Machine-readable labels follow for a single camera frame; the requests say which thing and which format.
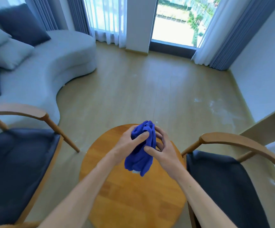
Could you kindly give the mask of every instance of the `person's left hand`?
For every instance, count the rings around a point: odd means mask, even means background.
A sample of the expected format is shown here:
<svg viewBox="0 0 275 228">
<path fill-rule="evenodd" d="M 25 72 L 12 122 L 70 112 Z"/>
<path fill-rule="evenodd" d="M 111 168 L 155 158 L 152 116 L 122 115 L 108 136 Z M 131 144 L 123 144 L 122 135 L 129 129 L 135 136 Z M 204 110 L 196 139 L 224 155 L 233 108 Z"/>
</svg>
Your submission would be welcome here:
<svg viewBox="0 0 275 228">
<path fill-rule="evenodd" d="M 136 139 L 131 139 L 131 132 L 136 126 L 130 127 L 126 132 L 123 133 L 117 144 L 110 151 L 114 154 L 116 165 L 118 165 L 125 157 L 127 157 L 134 148 L 145 141 L 149 137 L 149 132 L 146 131 L 140 134 Z"/>
</svg>

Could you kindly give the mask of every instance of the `chair seat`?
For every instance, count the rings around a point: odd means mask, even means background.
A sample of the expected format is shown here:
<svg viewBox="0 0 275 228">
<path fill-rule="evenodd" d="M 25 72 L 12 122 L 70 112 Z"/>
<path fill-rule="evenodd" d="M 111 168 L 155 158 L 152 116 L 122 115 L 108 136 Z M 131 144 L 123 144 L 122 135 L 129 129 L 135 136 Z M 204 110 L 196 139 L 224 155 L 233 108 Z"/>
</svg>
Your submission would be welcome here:
<svg viewBox="0 0 275 228">
<path fill-rule="evenodd" d="M 0 133 L 0 225 L 14 224 L 40 184 L 60 135 L 44 129 Z"/>
<path fill-rule="evenodd" d="M 195 150 L 187 170 L 238 228 L 269 228 L 255 188 L 234 158 Z"/>
</svg>

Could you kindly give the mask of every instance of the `chair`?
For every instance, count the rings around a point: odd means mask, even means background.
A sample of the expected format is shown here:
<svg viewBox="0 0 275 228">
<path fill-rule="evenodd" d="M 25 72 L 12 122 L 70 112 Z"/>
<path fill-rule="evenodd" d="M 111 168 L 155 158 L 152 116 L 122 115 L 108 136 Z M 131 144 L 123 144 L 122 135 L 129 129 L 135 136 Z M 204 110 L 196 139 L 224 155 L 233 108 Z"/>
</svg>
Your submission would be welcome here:
<svg viewBox="0 0 275 228">
<path fill-rule="evenodd" d="M 52 128 L 8 129 L 0 120 L 0 227 L 37 227 L 40 222 L 24 220 L 50 175 L 63 140 L 76 152 L 79 149 L 41 109 L 3 104 L 0 115 L 26 116 L 44 121 Z"/>
<path fill-rule="evenodd" d="M 196 150 L 201 144 L 227 144 L 250 150 L 239 158 Z M 240 135 L 206 133 L 181 153 L 187 171 L 238 228 L 269 228 L 264 209 L 241 162 L 260 154 L 275 164 L 275 154 Z M 193 228 L 201 227 L 188 203 Z"/>
</svg>

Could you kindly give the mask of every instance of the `forearm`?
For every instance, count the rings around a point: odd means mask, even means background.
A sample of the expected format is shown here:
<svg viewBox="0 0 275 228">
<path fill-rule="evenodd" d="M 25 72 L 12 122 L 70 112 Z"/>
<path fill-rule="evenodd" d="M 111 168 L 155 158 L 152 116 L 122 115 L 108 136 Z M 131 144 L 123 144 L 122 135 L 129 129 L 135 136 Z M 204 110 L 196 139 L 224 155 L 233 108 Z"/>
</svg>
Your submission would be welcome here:
<svg viewBox="0 0 275 228">
<path fill-rule="evenodd" d="M 187 170 L 184 168 L 179 169 L 176 180 L 192 207 L 201 227 L 236 228 L 234 223 L 207 195 Z"/>
<path fill-rule="evenodd" d="M 88 218 L 94 200 L 115 165 L 110 151 L 96 167 L 41 223 L 40 228 L 82 227 Z"/>
</svg>

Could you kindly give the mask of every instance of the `person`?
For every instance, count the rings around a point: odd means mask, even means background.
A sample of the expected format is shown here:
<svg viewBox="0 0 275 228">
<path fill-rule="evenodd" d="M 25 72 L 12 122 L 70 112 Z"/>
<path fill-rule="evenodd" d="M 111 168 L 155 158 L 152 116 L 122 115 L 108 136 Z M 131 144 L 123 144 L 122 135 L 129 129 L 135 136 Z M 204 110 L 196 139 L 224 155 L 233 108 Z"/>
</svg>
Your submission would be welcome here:
<svg viewBox="0 0 275 228">
<path fill-rule="evenodd" d="M 105 179 L 115 165 L 126 158 L 133 149 L 145 141 L 149 132 L 131 139 L 131 132 L 136 126 L 130 127 L 120 138 L 112 150 L 103 157 L 96 167 L 69 193 L 69 195 L 40 224 L 40 228 L 80 228 L 85 223 L 93 206 L 94 200 Z M 168 175 L 176 180 L 193 208 L 202 228 L 235 228 L 236 226 L 213 202 L 200 185 L 179 161 L 168 135 L 155 126 L 159 150 L 145 146 L 144 150 L 158 160 Z"/>
</svg>

